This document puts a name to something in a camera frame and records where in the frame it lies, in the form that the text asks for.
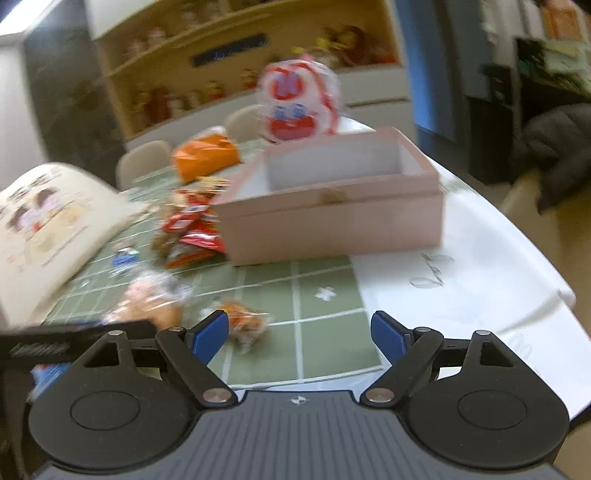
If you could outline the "small orange candy wrapper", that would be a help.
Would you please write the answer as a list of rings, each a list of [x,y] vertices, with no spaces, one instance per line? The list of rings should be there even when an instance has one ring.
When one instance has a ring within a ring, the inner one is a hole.
[[[240,354],[249,352],[273,321],[270,313],[252,309],[239,301],[221,302],[218,309],[228,315],[229,337]]]

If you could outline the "chocolate bar blue wrapper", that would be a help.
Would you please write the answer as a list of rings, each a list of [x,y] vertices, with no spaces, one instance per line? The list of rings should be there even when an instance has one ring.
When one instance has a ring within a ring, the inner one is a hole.
[[[139,251],[135,247],[119,248],[112,257],[112,271],[114,274],[124,272],[133,267],[139,259]]]

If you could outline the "round rice cracker pack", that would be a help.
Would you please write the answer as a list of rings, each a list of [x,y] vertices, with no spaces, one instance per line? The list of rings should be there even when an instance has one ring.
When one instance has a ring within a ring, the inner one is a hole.
[[[168,272],[143,270],[103,317],[107,323],[147,320],[157,331],[181,325],[192,288]]]

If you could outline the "green grid tablecloth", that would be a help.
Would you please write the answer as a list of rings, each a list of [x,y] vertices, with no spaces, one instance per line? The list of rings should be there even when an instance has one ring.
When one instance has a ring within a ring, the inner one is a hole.
[[[172,168],[146,174],[128,197],[153,210],[109,241],[64,287],[50,323],[102,318],[133,275],[112,270],[114,247],[139,252],[139,266],[161,269],[150,249],[159,208],[179,182]],[[290,385],[373,374],[383,367],[370,340],[370,314],[346,257],[233,267],[221,256],[174,273],[190,289],[183,324],[190,327],[229,301],[269,314],[262,337],[245,348],[228,341],[209,364],[235,388]]]

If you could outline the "red snack packet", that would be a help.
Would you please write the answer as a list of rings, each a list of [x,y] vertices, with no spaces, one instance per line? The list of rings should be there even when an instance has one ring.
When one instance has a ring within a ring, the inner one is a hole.
[[[176,188],[168,195],[151,241],[166,269],[187,268],[226,253],[213,201],[229,185],[221,177],[200,177],[195,186]]]

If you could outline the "cream cartoon canvas bag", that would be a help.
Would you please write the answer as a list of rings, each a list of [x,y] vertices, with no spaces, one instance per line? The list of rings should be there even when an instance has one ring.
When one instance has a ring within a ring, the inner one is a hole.
[[[64,284],[146,212],[73,165],[39,165],[1,192],[1,308],[10,327],[42,323]]]

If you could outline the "pink open storage box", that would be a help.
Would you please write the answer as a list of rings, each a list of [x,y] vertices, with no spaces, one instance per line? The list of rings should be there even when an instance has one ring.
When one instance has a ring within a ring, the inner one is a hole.
[[[439,173],[393,127],[270,145],[213,210],[236,266],[430,248],[443,237]]]

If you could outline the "orange tissue box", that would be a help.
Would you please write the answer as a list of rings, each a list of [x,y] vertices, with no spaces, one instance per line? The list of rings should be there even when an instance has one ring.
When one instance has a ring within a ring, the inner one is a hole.
[[[242,162],[238,147],[221,126],[202,130],[177,146],[171,152],[170,160],[182,184],[192,183]]]

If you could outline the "beige dining chair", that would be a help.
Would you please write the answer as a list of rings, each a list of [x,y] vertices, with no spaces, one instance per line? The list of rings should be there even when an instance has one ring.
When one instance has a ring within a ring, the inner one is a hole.
[[[259,138],[259,105],[249,105],[232,112],[223,120],[222,127],[235,143]]]
[[[163,140],[147,142],[127,152],[116,165],[117,188],[130,189],[135,179],[167,167],[171,152],[172,147]]]

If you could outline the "dark jacket on sofa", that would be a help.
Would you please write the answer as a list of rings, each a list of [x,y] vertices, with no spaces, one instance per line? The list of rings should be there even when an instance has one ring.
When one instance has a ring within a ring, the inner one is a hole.
[[[539,173],[542,213],[590,185],[590,105],[563,105],[532,119],[513,146],[509,182]]]

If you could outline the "red white rabbit bag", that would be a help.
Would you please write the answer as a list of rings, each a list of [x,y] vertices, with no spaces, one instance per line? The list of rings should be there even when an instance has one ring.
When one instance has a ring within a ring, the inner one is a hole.
[[[334,135],[342,93],[335,72],[310,56],[270,64],[256,87],[259,133],[271,143]]]

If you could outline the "wooden display shelf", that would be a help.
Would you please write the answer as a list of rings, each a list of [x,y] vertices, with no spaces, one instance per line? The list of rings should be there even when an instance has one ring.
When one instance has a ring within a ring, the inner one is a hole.
[[[339,76],[342,110],[415,132],[390,1],[89,1],[91,38],[124,140],[178,143],[254,102],[267,65],[308,54]]]

